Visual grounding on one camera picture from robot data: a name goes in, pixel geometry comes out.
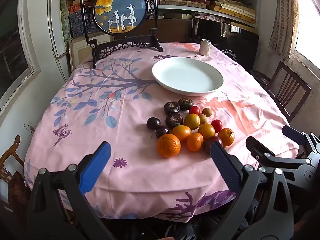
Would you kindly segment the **mandarin with stem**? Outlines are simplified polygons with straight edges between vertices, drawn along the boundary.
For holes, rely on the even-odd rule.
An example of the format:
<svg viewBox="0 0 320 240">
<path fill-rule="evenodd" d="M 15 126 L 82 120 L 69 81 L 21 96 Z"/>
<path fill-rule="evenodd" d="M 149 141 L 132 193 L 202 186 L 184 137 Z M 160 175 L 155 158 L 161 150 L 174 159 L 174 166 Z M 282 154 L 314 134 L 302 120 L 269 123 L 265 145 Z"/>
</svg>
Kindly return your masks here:
<svg viewBox="0 0 320 240">
<path fill-rule="evenodd" d="M 217 136 L 221 139 L 223 147 L 228 147 L 234 142 L 235 132 L 230 128 L 223 128 Z"/>
</svg>

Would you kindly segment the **dark red plum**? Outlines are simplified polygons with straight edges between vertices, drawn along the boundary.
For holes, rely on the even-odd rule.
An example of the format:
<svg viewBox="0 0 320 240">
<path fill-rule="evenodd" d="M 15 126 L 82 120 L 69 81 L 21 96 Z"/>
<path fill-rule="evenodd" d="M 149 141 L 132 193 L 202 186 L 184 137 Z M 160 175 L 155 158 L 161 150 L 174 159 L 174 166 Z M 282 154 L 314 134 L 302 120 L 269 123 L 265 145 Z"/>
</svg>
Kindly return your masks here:
<svg viewBox="0 0 320 240">
<path fill-rule="evenodd" d="M 223 145 L 222 140 L 218 136 L 212 136 L 203 142 L 203 149 L 207 154 L 210 155 L 210 146 L 215 142 L 218 142 L 221 146 Z"/>
</svg>

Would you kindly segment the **red cherry tomato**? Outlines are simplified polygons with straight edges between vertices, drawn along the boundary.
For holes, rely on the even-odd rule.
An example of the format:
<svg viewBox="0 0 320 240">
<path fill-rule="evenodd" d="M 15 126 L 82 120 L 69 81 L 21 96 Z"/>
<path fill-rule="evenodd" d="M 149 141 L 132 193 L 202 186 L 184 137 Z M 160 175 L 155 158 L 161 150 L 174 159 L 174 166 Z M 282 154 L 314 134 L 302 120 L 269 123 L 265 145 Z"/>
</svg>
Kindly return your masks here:
<svg viewBox="0 0 320 240">
<path fill-rule="evenodd" d="M 190 109 L 189 109 L 189 114 L 196 114 L 196 115 L 200 115 L 201 114 L 201 111 L 200 111 L 200 108 L 197 107 L 197 106 L 192 106 Z"/>
<path fill-rule="evenodd" d="M 215 119 L 211 122 L 211 125 L 215 129 L 216 133 L 219 133 L 223 129 L 223 123 L 219 119 Z"/>
</svg>

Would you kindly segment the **small mandarin orange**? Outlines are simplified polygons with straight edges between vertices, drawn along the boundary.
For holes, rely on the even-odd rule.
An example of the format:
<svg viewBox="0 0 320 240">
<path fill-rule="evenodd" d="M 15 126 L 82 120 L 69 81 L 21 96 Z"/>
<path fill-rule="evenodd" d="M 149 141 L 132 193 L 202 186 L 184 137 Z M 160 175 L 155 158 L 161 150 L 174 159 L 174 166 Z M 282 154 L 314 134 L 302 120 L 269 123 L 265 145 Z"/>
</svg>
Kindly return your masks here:
<svg viewBox="0 0 320 240">
<path fill-rule="evenodd" d="M 199 152 L 202 149 L 204 138 L 200 133 L 192 133 L 186 140 L 187 149 L 190 152 Z"/>
</svg>

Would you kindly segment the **yellow orange round fruit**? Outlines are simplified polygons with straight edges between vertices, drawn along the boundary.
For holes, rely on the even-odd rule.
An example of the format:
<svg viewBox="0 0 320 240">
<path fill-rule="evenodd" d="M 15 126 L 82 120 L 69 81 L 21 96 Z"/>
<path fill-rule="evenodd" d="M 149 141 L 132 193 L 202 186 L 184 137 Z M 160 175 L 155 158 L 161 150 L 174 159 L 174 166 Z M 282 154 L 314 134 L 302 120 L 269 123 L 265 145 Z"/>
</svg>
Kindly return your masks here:
<svg viewBox="0 0 320 240">
<path fill-rule="evenodd" d="M 203 136 L 204 140 L 209 139 L 210 137 L 213 137 L 215 135 L 215 129 L 211 124 L 202 124 L 199 129 L 198 132 Z"/>
</svg>

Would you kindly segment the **tan longan fruit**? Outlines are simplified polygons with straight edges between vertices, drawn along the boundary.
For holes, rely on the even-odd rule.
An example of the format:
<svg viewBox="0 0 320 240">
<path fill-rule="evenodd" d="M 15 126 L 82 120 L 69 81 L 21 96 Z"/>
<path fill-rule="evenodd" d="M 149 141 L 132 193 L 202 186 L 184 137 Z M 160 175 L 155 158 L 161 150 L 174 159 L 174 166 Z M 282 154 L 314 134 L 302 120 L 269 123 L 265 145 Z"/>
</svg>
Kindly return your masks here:
<svg viewBox="0 0 320 240">
<path fill-rule="evenodd" d="M 206 117 L 211 117 L 213 114 L 213 111 L 211 108 L 204 108 L 202 110 L 202 114 L 204 114 Z"/>
<path fill-rule="evenodd" d="M 207 116 L 205 114 L 199 115 L 200 125 L 205 124 L 207 122 Z"/>
</svg>

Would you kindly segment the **smooth orange fruit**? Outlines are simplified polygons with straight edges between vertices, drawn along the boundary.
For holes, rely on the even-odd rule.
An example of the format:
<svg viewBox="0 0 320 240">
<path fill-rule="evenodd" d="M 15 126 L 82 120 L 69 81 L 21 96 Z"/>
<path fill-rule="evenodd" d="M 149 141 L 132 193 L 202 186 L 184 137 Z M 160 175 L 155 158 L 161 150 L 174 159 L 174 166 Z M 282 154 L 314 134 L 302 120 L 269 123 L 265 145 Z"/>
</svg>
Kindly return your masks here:
<svg viewBox="0 0 320 240">
<path fill-rule="evenodd" d="M 191 135 L 191 129 L 185 125 L 178 125 L 172 129 L 172 134 L 175 135 L 180 142 L 184 142 Z"/>
</svg>

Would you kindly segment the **greenish yellow round fruit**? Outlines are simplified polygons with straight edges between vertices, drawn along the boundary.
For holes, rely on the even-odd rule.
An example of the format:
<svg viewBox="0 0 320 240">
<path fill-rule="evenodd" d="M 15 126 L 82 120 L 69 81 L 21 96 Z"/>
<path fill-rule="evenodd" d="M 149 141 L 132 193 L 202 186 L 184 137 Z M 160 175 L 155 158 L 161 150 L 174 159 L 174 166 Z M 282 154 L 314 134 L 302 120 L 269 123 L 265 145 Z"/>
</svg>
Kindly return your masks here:
<svg viewBox="0 0 320 240">
<path fill-rule="evenodd" d="M 196 130 L 200 126 L 200 117 L 197 114 L 188 114 L 184 123 L 185 126 L 188 126 L 192 131 Z"/>
</svg>

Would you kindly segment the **large bumpy orange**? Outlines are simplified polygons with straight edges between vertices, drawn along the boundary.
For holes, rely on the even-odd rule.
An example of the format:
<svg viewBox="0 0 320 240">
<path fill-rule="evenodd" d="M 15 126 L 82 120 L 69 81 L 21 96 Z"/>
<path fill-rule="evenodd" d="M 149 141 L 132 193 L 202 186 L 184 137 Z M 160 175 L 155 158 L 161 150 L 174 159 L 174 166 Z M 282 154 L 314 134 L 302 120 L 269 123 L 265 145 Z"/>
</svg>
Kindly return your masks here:
<svg viewBox="0 0 320 240">
<path fill-rule="evenodd" d="M 156 150 L 164 158 L 171 158 L 180 153 L 181 142 L 174 134 L 165 134 L 157 140 Z"/>
</svg>

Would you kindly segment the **dark cherry with stem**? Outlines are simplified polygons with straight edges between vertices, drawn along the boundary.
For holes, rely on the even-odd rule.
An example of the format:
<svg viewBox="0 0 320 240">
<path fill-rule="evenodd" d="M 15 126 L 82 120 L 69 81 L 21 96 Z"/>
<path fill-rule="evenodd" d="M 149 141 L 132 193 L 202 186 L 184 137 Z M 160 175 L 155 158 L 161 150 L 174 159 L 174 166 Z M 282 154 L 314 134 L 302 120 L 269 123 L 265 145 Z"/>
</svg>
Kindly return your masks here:
<svg viewBox="0 0 320 240">
<path fill-rule="evenodd" d="M 159 126 L 161 126 L 161 121 L 156 117 L 151 117 L 147 120 L 146 126 L 149 130 L 156 131 Z"/>
</svg>

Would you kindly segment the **dark wooden chair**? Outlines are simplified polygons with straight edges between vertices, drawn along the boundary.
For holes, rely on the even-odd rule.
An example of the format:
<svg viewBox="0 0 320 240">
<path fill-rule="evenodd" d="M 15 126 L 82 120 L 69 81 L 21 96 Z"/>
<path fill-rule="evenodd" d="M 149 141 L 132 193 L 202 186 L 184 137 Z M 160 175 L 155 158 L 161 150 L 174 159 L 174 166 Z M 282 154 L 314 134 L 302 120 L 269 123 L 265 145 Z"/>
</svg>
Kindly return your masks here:
<svg viewBox="0 0 320 240">
<path fill-rule="evenodd" d="M 280 87 L 277 91 L 272 92 L 272 88 L 275 87 L 278 78 L 282 76 L 281 73 L 284 73 L 284 76 L 281 80 Z M 292 101 L 300 89 L 304 93 L 293 111 L 289 113 L 286 110 L 286 106 Z M 283 62 L 279 62 L 274 75 L 266 86 L 266 91 L 268 95 L 275 101 L 276 105 L 280 109 L 281 113 L 285 116 L 287 121 L 291 122 L 309 97 L 311 93 L 311 87 L 289 66 Z"/>
</svg>

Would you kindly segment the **round black stool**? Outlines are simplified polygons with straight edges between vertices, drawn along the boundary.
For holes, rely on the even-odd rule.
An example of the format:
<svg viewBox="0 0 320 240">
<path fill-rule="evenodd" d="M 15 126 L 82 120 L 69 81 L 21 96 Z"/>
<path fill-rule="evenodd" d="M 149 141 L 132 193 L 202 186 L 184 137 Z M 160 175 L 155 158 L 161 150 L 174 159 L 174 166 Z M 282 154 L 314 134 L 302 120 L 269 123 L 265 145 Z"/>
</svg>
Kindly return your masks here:
<svg viewBox="0 0 320 240">
<path fill-rule="evenodd" d="M 251 70 L 249 73 L 255 78 L 255 80 L 261 85 L 261 87 L 265 88 L 271 81 L 268 76 L 257 70 Z"/>
</svg>

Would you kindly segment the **pink printed tablecloth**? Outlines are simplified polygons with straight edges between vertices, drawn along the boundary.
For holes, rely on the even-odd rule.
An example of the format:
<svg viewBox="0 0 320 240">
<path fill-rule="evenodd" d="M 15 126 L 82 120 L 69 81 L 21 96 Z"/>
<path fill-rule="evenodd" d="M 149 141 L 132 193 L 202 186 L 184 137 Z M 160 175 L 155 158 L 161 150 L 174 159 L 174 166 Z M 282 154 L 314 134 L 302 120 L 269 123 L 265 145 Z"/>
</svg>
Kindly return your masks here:
<svg viewBox="0 0 320 240">
<path fill-rule="evenodd" d="M 212 159 L 185 146 L 177 156 L 157 153 L 157 137 L 146 126 L 151 117 L 165 120 L 164 104 L 180 99 L 153 78 L 162 59 L 186 57 L 210 64 L 224 79 L 217 92 L 194 97 L 199 108 L 210 108 L 235 134 L 227 148 L 243 164 L 257 167 L 246 148 L 255 137 L 275 155 L 295 158 L 298 145 L 282 134 L 287 120 L 275 102 L 227 55 L 212 48 L 207 57 L 192 43 L 165 43 L 163 51 L 127 48 L 101 60 L 79 65 L 58 91 L 35 129 L 27 151 L 24 176 L 33 186 L 41 168 L 50 172 L 78 164 L 103 141 L 112 153 L 88 202 L 99 217 L 147 218 L 187 222 L 234 199 Z"/>
</svg>

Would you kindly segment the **beige window curtain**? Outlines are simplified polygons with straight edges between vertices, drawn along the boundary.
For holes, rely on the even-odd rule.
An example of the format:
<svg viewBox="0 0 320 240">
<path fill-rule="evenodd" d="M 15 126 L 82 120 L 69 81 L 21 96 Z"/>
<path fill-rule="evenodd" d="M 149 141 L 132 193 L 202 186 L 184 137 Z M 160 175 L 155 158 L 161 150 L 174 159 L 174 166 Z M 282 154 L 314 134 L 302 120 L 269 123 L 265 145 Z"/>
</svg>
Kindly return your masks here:
<svg viewBox="0 0 320 240">
<path fill-rule="evenodd" d="M 298 0 L 277 0 L 269 46 L 289 61 L 298 30 Z"/>
</svg>

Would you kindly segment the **white oval plate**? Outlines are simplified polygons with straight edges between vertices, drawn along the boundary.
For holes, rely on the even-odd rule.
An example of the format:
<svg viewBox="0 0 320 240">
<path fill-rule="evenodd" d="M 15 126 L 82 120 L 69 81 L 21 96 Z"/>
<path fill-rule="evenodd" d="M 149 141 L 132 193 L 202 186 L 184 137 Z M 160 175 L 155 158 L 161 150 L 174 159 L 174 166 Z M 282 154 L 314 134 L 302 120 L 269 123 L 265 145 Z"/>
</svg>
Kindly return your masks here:
<svg viewBox="0 0 320 240">
<path fill-rule="evenodd" d="M 203 96 L 223 85 L 223 75 L 212 65 L 187 57 L 171 57 L 152 67 L 155 80 L 167 90 L 186 96 Z"/>
</svg>

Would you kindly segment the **white beverage can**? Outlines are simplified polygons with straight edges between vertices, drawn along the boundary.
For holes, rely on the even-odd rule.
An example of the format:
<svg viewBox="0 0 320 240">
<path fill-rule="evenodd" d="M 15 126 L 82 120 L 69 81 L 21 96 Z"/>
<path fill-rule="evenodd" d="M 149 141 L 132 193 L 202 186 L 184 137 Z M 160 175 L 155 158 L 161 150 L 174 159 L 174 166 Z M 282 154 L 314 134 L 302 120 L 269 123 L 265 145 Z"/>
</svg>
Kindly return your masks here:
<svg viewBox="0 0 320 240">
<path fill-rule="evenodd" d="M 202 56 L 209 56 L 212 48 L 212 43 L 210 40 L 202 39 L 200 42 L 199 54 Z"/>
</svg>

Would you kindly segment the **round deer screen ornament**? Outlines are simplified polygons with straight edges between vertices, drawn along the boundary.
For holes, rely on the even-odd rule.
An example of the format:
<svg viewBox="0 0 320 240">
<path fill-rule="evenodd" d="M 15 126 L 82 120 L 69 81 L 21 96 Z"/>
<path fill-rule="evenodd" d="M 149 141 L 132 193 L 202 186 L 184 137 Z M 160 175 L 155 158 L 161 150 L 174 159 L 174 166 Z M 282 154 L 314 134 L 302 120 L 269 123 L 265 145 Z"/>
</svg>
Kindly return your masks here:
<svg viewBox="0 0 320 240">
<path fill-rule="evenodd" d="M 80 11 L 85 39 L 92 48 L 93 69 L 99 60 L 120 49 L 137 47 L 163 51 L 156 37 L 158 0 L 80 0 Z M 128 36 L 150 17 L 155 24 L 148 34 Z M 99 44 L 97 39 L 89 38 L 87 22 L 90 18 L 102 33 L 113 36 L 115 40 Z"/>
</svg>

